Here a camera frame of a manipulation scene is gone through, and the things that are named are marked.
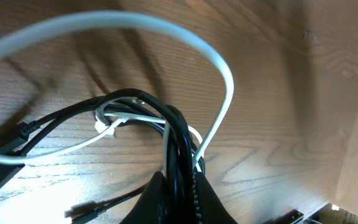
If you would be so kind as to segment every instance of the cable bundle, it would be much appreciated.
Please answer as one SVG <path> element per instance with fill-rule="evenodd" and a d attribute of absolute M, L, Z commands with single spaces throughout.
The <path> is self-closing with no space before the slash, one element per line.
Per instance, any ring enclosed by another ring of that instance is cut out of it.
<path fill-rule="evenodd" d="M 1 153 L 0 163 L 22 165 L 50 156 L 59 156 L 101 139 L 106 134 L 111 133 L 116 127 L 132 124 L 146 125 L 154 128 L 163 135 L 163 167 L 168 187 L 173 194 L 174 209 L 180 213 L 181 210 L 186 210 L 191 202 L 190 191 L 193 184 L 192 173 L 194 169 L 205 172 L 205 164 L 202 155 L 212 140 L 215 132 L 218 130 L 219 125 L 230 106 L 234 92 L 234 81 L 227 63 L 208 43 L 194 35 L 192 32 L 156 17 L 134 12 L 81 12 L 42 21 L 0 39 L 0 59 L 17 52 L 24 47 L 28 47 L 58 35 L 102 27 L 138 28 L 168 35 L 199 51 L 221 72 L 226 87 L 226 93 L 224 95 L 221 109 L 205 136 L 204 141 L 195 129 L 187 125 L 183 115 L 175 107 L 165 105 L 141 90 L 125 89 L 115 91 L 104 97 L 96 97 L 82 101 L 29 124 L 19 124 L 20 128 L 17 128 L 14 131 L 13 137 L 11 136 L 11 138 L 8 138 L 8 140 L 4 142 L 5 146 L 18 146 L 23 142 L 26 142 L 29 133 L 40 128 L 41 125 L 50 122 L 20 151 L 7 153 L 12 156 L 7 156 L 7 154 Z M 158 117 L 145 108 L 127 100 L 127 97 L 135 97 L 142 100 L 156 109 L 161 114 L 161 117 Z M 96 112 L 96 119 L 98 122 L 105 126 L 105 130 L 99 135 L 72 147 L 38 156 L 26 156 L 39 141 L 62 122 L 76 114 L 93 110 Z M 116 119 L 111 121 L 108 116 L 115 116 Z M 195 134 L 200 142 L 198 149 L 190 136 L 190 132 Z M 21 167 L 17 167 L 16 170 L 9 170 L 5 173 L 5 176 L 14 175 L 14 172 L 18 172 L 20 169 Z M 133 197 L 135 193 L 130 193 L 129 195 L 130 197 Z M 97 215 L 98 212 L 105 209 L 104 206 L 107 205 L 103 205 L 100 209 L 95 210 L 92 214 L 86 214 L 86 216 Z"/>

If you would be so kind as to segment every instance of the white cable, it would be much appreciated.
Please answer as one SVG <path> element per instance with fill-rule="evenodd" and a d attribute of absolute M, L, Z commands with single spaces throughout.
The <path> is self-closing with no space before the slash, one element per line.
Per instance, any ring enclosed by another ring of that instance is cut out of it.
<path fill-rule="evenodd" d="M 309 219 L 311 222 L 314 222 L 314 223 L 317 223 L 317 224 L 323 224 L 323 223 L 321 223 L 321 222 L 318 222 L 318 221 L 316 221 L 316 220 L 312 220 L 312 219 Z"/>
<path fill-rule="evenodd" d="M 219 110 L 213 125 L 209 129 L 201 146 L 196 151 L 196 154 L 193 156 L 194 167 L 200 156 L 204 153 L 209 142 L 211 142 L 212 137 L 218 130 L 224 115 L 229 109 L 234 92 L 234 81 L 229 66 L 219 53 L 192 32 L 171 22 L 134 12 L 80 12 L 38 22 L 1 38 L 0 59 L 17 52 L 24 47 L 28 47 L 52 37 L 102 27 L 139 28 L 176 38 L 202 53 L 221 72 L 226 87 L 226 93 L 224 95 L 222 107 Z"/>
<path fill-rule="evenodd" d="M 56 151 L 47 152 L 43 154 L 39 154 L 36 156 L 27 156 L 27 157 L 18 157 L 18 156 L 4 156 L 0 154 L 0 164 L 9 164 L 9 165 L 16 165 L 16 164 L 28 164 L 31 162 L 38 162 L 44 159 L 48 159 L 51 157 L 60 156 L 69 152 L 73 152 L 77 149 L 85 147 L 101 138 L 109 133 L 112 128 L 116 128 L 119 124 L 125 123 L 128 119 L 127 118 L 117 118 L 106 130 L 102 133 L 98 134 L 97 136 L 83 141 L 81 143 L 75 144 L 74 146 L 66 147 L 63 149 L 58 149 Z"/>
<path fill-rule="evenodd" d="M 141 121 L 149 121 L 149 122 L 154 122 L 154 123 L 159 123 L 159 124 L 165 124 L 167 122 L 165 119 L 162 119 L 162 118 L 154 118 L 151 116 L 132 114 L 132 113 L 124 113 L 124 112 L 106 112 L 106 113 L 104 113 L 104 115 L 105 116 L 117 116 L 120 118 L 137 119 L 137 120 L 141 120 Z M 198 144 L 201 145 L 201 143 L 203 142 L 203 137 L 201 137 L 199 132 L 195 128 L 191 127 L 190 125 L 188 125 L 188 129 L 191 133 L 194 134 L 194 136 L 196 136 Z"/>
<path fill-rule="evenodd" d="M 165 123 L 164 134 L 162 135 L 162 167 L 164 169 L 165 176 L 167 176 L 167 152 L 170 129 L 171 127 L 169 126 L 169 123 Z"/>
<path fill-rule="evenodd" d="M 164 127 L 164 133 L 162 136 L 162 167 L 164 169 L 165 175 L 167 174 L 167 151 L 168 151 L 168 136 L 169 136 L 169 124 L 167 123 L 167 120 L 162 119 L 162 118 L 154 118 L 151 116 L 145 116 L 145 115 L 139 115 L 139 114 L 132 114 L 132 113 L 124 113 L 124 112 L 105 112 L 104 113 L 105 116 L 117 116 L 119 118 L 129 118 L 129 119 L 137 119 L 137 120 L 141 120 L 141 121 L 149 121 L 149 122 L 154 122 L 154 123 L 160 123 L 160 124 L 165 124 Z M 191 133 L 193 133 L 197 140 L 198 140 L 198 144 L 201 144 L 203 142 L 203 137 L 201 137 L 201 135 L 199 134 L 199 132 L 191 127 L 190 125 L 188 125 L 188 129 Z M 201 167 L 200 165 L 198 165 L 198 162 L 196 164 L 196 168 L 197 171 L 201 172 Z"/>

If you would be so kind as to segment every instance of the black cable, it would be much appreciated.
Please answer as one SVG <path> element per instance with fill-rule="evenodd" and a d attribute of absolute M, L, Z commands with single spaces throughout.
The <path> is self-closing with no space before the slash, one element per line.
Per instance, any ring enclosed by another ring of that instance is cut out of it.
<path fill-rule="evenodd" d="M 24 156 L 29 151 L 35 147 L 44 137 L 46 137 L 47 134 L 49 134 L 51 131 L 53 131 L 57 126 L 62 124 L 64 121 L 66 121 L 69 118 L 74 117 L 75 115 L 78 115 L 80 113 L 88 112 L 88 111 L 94 111 L 96 109 L 96 104 L 93 103 L 92 105 L 81 105 L 82 107 L 77 107 L 72 110 L 65 110 L 62 109 L 60 111 L 64 111 L 64 113 L 60 114 L 56 119 L 54 119 L 51 123 L 49 123 L 46 127 L 44 127 L 37 135 L 34 136 L 22 149 L 21 154 Z M 107 109 L 117 111 L 117 112 L 125 112 L 125 113 L 137 113 L 137 111 L 125 107 L 125 106 L 119 106 L 119 105 L 108 105 Z"/>
<path fill-rule="evenodd" d="M 104 210 L 113 208 L 115 205 L 118 205 L 119 203 L 125 202 L 126 200 L 131 199 L 131 198 L 135 197 L 136 195 L 141 194 L 144 191 L 144 189 L 146 189 L 146 187 L 147 187 L 147 184 L 139 187 L 138 189 L 135 189 L 135 190 L 129 192 L 128 194 L 124 194 L 122 196 L 119 196 L 114 199 L 107 200 L 107 201 L 103 202 Z"/>
<path fill-rule="evenodd" d="M 183 176 L 183 179 L 185 181 L 185 192 L 189 191 L 191 189 L 192 185 L 192 171 L 193 166 L 191 164 L 191 149 L 190 149 L 190 143 L 188 142 L 188 136 L 186 135 L 186 129 L 183 128 L 182 125 L 180 125 L 180 120 L 175 116 L 175 114 L 164 104 L 162 104 L 158 99 L 156 99 L 154 96 L 137 89 L 123 89 L 114 91 L 108 95 L 106 95 L 99 103 L 98 108 L 96 109 L 96 116 L 99 118 L 100 121 L 102 121 L 104 124 L 109 125 L 109 122 L 104 118 L 104 109 L 105 107 L 117 100 L 120 100 L 125 97 L 136 97 L 139 100 L 144 101 L 148 105 L 150 105 L 152 108 L 157 110 L 165 120 L 170 124 L 172 127 L 176 137 L 177 142 L 179 145 L 179 151 L 182 158 L 186 158 L 185 160 L 181 161 L 182 168 L 181 174 Z"/>
<path fill-rule="evenodd" d="M 33 139 L 31 139 L 31 141 L 28 142 L 28 144 L 26 144 L 23 147 L 21 153 L 27 154 L 36 144 L 38 144 L 39 141 L 41 141 L 48 133 L 50 133 L 53 129 L 55 129 L 58 125 L 60 125 L 65 120 L 80 113 L 93 111 L 98 107 L 98 105 L 101 104 L 106 104 L 104 105 L 103 111 L 108 110 L 108 111 L 115 111 L 115 112 L 134 113 L 134 114 L 158 117 L 148 109 L 136 103 L 133 103 L 129 100 L 122 99 L 123 97 L 128 97 L 128 96 L 138 97 L 139 99 L 148 103 L 150 106 L 155 108 L 159 113 L 161 113 L 162 116 L 167 120 L 167 122 L 170 123 L 172 131 L 170 132 L 170 138 L 168 144 L 169 153 L 167 153 L 168 158 L 170 158 L 167 159 L 168 161 L 170 161 L 167 162 L 167 172 L 168 172 L 167 177 L 169 177 L 168 179 L 171 180 L 170 185 L 173 191 L 172 194 L 176 195 L 173 198 L 178 198 L 180 197 L 179 195 L 182 195 L 180 198 L 187 198 L 186 196 L 183 197 L 184 196 L 183 194 L 187 195 L 186 192 L 190 190 L 189 184 L 191 184 L 190 181 L 192 177 L 191 153 L 195 153 L 193 149 L 196 150 L 196 146 L 192 140 L 192 137 L 188 132 L 187 123 L 183 115 L 176 108 L 174 108 L 173 106 L 163 105 L 153 96 L 140 90 L 129 89 L 129 90 L 116 91 L 114 92 L 114 94 L 112 93 L 106 96 L 105 98 L 96 97 L 89 100 L 85 100 L 75 105 L 64 108 L 60 111 L 54 112 L 50 115 L 47 115 L 44 118 L 39 119 L 38 121 L 36 121 L 36 125 L 45 124 L 46 122 L 49 122 L 51 120 L 53 121 L 50 124 L 48 124 L 45 128 L 43 128 L 43 130 L 41 130 L 41 132 L 39 132 Z M 114 101 L 115 99 L 118 99 L 115 101 L 115 104 L 110 104 L 110 102 Z M 163 129 L 165 127 L 164 124 L 157 124 L 157 123 L 138 121 L 138 120 L 128 120 L 126 123 L 121 123 L 119 127 L 128 126 L 128 125 L 148 126 L 156 130 L 162 136 L 163 136 Z M 198 161 L 198 164 L 201 167 L 201 171 L 204 173 L 205 163 L 203 158 L 201 158 Z M 117 203 L 120 203 L 121 201 L 125 201 L 133 197 L 131 195 L 133 195 L 134 193 L 136 193 L 136 191 L 130 192 L 126 195 L 123 195 L 122 197 L 119 197 L 120 200 L 115 200 L 110 204 L 110 206 L 112 207 Z"/>

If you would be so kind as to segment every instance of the usb connector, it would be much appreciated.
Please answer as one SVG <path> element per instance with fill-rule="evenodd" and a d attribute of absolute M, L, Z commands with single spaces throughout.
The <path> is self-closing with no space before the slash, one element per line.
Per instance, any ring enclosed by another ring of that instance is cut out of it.
<path fill-rule="evenodd" d="M 73 206 L 65 217 L 71 217 L 71 224 L 85 224 L 105 211 L 103 204 L 92 201 Z"/>
<path fill-rule="evenodd" d="M 39 127 L 35 122 L 21 122 L 12 129 L 0 134 L 0 154 L 7 154 L 29 140 L 30 133 Z"/>

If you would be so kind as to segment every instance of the wooden desk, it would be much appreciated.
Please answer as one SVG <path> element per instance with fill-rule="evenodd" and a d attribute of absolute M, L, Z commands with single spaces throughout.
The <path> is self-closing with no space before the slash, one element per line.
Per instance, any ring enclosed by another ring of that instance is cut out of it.
<path fill-rule="evenodd" d="M 358 1 L 0 1 L 0 37 L 93 9 L 176 22 L 227 60 L 235 93 L 206 152 L 206 176 L 239 223 L 332 200 L 358 108 Z M 223 98 L 218 71 L 183 44 L 138 30 L 67 35 L 0 62 L 0 129 L 92 96 L 140 88 L 175 105 L 205 135 Z M 91 113 L 67 121 L 32 153 L 96 134 Z M 69 223 L 72 205 L 122 195 L 162 168 L 161 137 L 117 130 L 49 164 L 26 166 L 0 190 L 0 223 Z M 119 223 L 136 199 L 94 223 Z"/>

